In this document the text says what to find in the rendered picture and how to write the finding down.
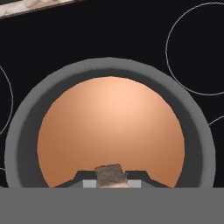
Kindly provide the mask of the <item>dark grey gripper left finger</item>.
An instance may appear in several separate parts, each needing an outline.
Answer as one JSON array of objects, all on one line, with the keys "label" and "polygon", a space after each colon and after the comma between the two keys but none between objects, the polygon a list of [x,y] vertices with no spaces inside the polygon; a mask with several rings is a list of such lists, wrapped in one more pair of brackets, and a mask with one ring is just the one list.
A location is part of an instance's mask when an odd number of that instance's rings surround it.
[{"label": "dark grey gripper left finger", "polygon": [[96,180],[96,174],[94,171],[77,171],[75,176],[60,185],[57,188],[82,188],[84,180]]}]

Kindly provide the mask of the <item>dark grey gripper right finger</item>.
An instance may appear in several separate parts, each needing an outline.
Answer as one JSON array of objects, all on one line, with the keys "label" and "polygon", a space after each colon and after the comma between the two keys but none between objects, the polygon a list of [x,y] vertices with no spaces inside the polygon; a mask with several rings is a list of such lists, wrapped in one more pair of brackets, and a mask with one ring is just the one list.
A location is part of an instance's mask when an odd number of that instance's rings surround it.
[{"label": "dark grey gripper right finger", "polygon": [[141,183],[142,188],[167,188],[167,185],[164,185],[150,177],[147,171],[126,171],[125,172],[128,181]]}]

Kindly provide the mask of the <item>brown sugar cube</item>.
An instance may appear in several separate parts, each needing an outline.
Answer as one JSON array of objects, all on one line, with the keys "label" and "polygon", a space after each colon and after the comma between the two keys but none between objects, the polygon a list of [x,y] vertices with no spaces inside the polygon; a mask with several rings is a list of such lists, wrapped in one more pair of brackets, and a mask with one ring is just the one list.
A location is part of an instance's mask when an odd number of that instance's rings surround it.
[{"label": "brown sugar cube", "polygon": [[128,179],[119,164],[98,166],[94,169],[97,188],[129,188]]}]

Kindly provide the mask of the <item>grey saucepan with hot chocolate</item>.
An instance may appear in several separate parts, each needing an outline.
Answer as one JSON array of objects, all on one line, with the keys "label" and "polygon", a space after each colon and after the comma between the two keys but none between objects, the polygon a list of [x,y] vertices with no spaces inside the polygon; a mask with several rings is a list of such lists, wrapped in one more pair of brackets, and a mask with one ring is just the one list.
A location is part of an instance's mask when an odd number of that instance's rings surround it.
[{"label": "grey saucepan with hot chocolate", "polygon": [[202,110],[152,66],[116,58],[64,66],[12,118],[4,153],[11,188],[54,187],[114,163],[170,187],[214,184],[214,140]]}]

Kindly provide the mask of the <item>black hob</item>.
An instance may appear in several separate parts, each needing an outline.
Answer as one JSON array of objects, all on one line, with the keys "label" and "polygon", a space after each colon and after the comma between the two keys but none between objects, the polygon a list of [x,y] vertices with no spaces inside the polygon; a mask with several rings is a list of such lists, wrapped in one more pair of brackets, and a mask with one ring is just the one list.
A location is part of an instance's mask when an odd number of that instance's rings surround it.
[{"label": "black hob", "polygon": [[19,104],[48,74],[116,57],[151,65],[199,104],[224,187],[224,0],[75,0],[0,18],[0,187],[5,140]]}]

